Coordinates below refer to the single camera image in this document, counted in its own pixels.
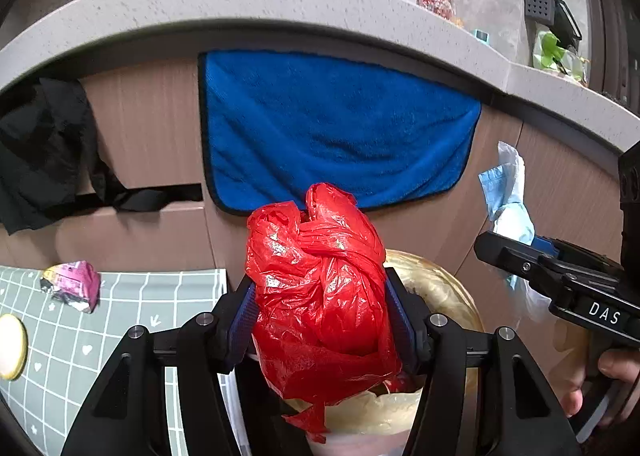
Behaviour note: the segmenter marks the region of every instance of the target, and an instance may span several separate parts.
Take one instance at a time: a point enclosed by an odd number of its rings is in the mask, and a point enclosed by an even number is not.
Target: black cloth
[[[80,160],[97,198],[126,211],[157,211],[161,189],[129,191],[98,156],[94,114],[77,81],[40,78],[0,101],[0,222],[8,233],[40,229],[79,208]]]

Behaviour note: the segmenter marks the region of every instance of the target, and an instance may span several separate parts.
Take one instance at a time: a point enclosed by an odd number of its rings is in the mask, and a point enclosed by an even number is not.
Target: human hand
[[[549,372],[549,382],[560,400],[567,416],[573,416],[582,407],[581,387],[586,377],[589,347],[589,332],[574,324],[559,320],[554,328],[554,347],[558,352],[568,354]],[[634,384],[640,373],[640,351],[608,350],[598,360],[600,372],[616,380]],[[620,411],[620,420],[626,420],[636,406],[640,396],[640,386],[632,389],[629,400]],[[605,416],[601,426],[612,423],[613,418]]]

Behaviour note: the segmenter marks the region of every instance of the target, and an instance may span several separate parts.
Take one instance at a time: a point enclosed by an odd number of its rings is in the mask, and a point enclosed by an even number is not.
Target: checkered tablecloth
[[[103,365],[127,329],[182,326],[210,311],[226,292],[223,269],[180,273],[102,273],[92,314],[54,301],[40,291],[39,271],[0,266],[0,315],[12,313],[28,334],[28,358],[0,391],[22,428],[45,456],[60,456],[66,434]],[[222,394],[242,454],[248,454],[235,376],[219,375]],[[177,371],[165,373],[172,454],[187,456],[177,391]]]

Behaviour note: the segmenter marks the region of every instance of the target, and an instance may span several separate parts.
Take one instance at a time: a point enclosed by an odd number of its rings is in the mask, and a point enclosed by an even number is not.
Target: countertop
[[[189,23],[279,23],[352,34],[440,63],[557,115],[623,152],[640,118],[563,78],[508,61],[405,0],[74,0],[0,50],[0,92],[38,68],[109,39]]]

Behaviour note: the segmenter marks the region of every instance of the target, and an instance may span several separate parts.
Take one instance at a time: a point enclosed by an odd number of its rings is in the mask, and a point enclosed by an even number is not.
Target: kitchen counter
[[[614,151],[625,151],[640,139],[640,119],[623,107],[562,78],[510,62],[467,31],[405,0],[74,0],[0,50],[0,92],[72,54],[194,24],[330,32],[340,39],[391,47],[524,101],[587,131]]]

